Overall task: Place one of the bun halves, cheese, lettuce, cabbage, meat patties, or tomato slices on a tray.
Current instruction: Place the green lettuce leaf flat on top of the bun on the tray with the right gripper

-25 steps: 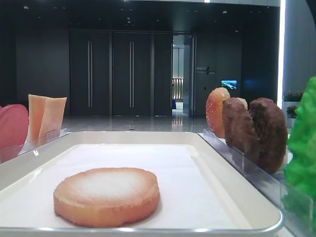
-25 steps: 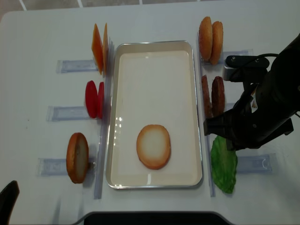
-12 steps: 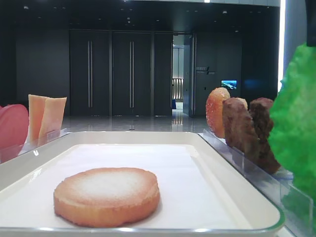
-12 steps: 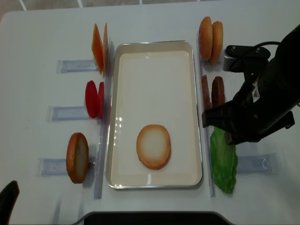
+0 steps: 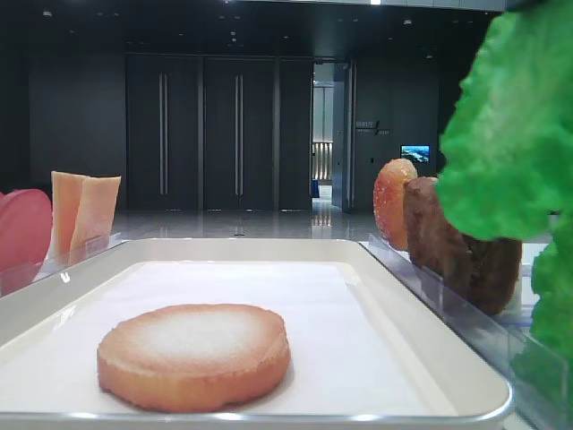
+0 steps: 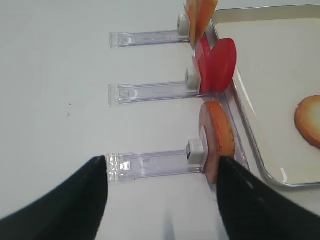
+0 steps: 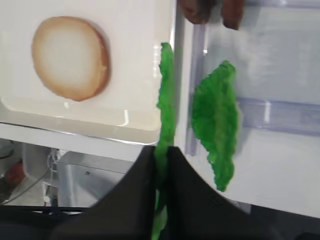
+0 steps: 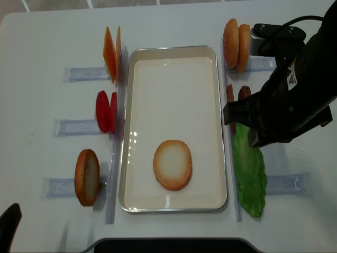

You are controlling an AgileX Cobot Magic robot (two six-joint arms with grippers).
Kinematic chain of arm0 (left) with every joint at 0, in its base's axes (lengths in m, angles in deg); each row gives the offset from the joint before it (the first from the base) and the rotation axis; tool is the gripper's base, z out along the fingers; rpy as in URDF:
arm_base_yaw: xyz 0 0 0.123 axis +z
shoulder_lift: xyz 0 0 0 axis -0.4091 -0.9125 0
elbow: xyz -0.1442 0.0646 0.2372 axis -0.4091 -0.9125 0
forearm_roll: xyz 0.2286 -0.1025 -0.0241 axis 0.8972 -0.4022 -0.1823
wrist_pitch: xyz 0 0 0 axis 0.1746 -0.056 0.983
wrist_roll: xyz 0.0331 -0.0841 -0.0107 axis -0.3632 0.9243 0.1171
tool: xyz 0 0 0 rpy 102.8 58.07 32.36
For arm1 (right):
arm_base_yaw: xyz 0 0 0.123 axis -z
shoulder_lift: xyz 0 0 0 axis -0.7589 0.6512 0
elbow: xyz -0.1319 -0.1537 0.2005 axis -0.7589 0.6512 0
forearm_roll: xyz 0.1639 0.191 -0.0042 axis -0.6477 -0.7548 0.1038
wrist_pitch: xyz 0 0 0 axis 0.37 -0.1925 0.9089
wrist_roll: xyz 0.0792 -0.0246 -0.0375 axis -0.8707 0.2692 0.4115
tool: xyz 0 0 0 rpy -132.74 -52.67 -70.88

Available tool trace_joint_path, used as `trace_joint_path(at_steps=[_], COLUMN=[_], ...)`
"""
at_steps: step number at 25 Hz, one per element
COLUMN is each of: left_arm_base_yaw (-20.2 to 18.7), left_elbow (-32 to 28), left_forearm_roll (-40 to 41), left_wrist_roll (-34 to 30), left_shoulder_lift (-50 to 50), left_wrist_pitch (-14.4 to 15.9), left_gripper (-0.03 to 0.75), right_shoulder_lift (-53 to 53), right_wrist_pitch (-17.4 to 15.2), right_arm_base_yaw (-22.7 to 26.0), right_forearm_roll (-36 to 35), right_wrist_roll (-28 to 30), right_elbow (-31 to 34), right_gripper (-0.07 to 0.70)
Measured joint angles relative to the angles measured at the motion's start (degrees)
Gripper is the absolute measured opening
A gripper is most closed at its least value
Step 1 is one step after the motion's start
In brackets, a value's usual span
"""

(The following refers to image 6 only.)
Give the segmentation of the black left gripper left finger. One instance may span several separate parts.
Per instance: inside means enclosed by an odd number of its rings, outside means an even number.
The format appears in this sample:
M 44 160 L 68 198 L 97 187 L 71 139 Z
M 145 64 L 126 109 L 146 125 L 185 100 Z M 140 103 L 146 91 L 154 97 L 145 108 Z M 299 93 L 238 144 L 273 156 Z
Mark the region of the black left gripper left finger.
M 2 240 L 94 240 L 108 199 L 105 156 L 89 160 L 58 187 L 1 219 Z

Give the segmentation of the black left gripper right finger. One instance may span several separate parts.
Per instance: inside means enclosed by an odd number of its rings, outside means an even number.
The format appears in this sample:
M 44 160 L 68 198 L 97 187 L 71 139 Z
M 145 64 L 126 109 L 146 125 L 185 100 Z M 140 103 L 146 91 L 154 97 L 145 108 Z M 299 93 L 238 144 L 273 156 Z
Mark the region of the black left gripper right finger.
M 264 184 L 233 158 L 222 156 L 217 203 L 231 240 L 318 240 L 320 217 Z

